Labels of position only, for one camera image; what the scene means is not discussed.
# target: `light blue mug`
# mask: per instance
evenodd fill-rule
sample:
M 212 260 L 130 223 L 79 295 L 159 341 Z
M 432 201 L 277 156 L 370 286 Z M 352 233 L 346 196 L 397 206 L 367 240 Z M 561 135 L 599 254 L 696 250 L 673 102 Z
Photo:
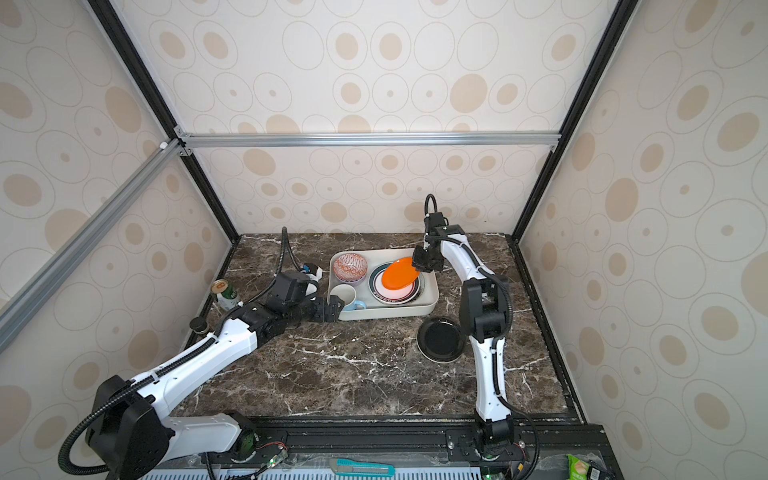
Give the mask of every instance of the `light blue mug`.
M 364 302 L 357 299 L 357 291 L 354 286 L 346 285 L 345 283 L 336 285 L 331 289 L 331 295 L 338 296 L 344 302 L 344 308 L 342 310 L 345 312 L 368 308 Z

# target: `tray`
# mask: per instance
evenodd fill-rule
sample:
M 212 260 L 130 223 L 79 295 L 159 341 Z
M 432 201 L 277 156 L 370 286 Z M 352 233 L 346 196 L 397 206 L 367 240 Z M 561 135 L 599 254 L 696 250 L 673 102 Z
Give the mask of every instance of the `tray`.
M 328 269 L 328 297 L 330 297 L 330 291 L 333 290 L 333 287 L 344 283 L 339 280 L 333 272 L 333 262 L 344 253 L 357 253 L 368 262 L 368 272 L 366 273 L 365 278 L 357 285 L 353 285 L 357 292 L 357 299 L 364 302 L 368 308 L 365 310 L 349 310 L 341 312 L 339 320 L 368 320 L 377 318 L 395 318 L 400 316 L 420 316 L 428 315 L 435 309 L 438 299 L 435 272 L 422 272 L 419 274 L 423 283 L 422 293 L 411 303 L 406 303 L 405 305 L 385 305 L 379 302 L 368 288 L 368 279 L 371 272 L 373 272 L 376 267 L 383 263 L 394 262 L 403 257 L 410 257 L 413 255 L 412 248 L 347 250 L 338 252 L 331 258 L 330 268 Z

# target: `can top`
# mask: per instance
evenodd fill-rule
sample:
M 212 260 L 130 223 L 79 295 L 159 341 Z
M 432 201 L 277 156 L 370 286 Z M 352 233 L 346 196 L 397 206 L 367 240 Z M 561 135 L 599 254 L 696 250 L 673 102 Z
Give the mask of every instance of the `can top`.
M 214 293 L 214 294 L 216 294 L 216 293 L 222 293 L 224 290 L 226 290 L 227 288 L 229 288 L 229 286 L 230 286 L 230 283 L 229 283 L 229 282 L 227 282 L 227 281 L 226 281 L 226 280 L 224 280 L 224 279 L 222 279 L 222 280 L 216 280 L 216 281 L 214 282 L 214 284 L 211 286 L 211 288 L 210 288 L 210 292 L 211 292 L 211 293 Z

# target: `wall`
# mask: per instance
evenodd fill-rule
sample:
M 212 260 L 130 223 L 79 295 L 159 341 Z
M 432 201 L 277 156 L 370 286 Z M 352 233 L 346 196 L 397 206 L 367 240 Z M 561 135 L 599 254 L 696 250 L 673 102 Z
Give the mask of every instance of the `wall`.
M 175 356 L 229 250 L 180 160 L 0 353 L 0 478 L 62 478 L 56 455 L 112 375 Z M 99 458 L 78 440 L 72 458 Z
M 196 152 L 242 233 L 422 232 L 428 193 L 467 231 L 511 233 L 549 146 Z
M 557 130 L 615 5 L 114 3 L 195 133 Z
M 2 3 L 0 309 L 164 137 L 77 2 Z
M 649 0 L 522 249 L 626 478 L 768 472 L 768 3 Z

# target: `orange plate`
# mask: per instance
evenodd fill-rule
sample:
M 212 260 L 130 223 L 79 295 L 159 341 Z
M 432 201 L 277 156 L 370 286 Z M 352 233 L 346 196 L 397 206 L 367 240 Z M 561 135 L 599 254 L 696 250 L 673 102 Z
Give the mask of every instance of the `orange plate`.
M 411 261 L 411 257 L 401 258 L 384 270 L 382 275 L 384 288 L 399 290 L 413 283 L 419 277 L 419 272 L 413 268 Z

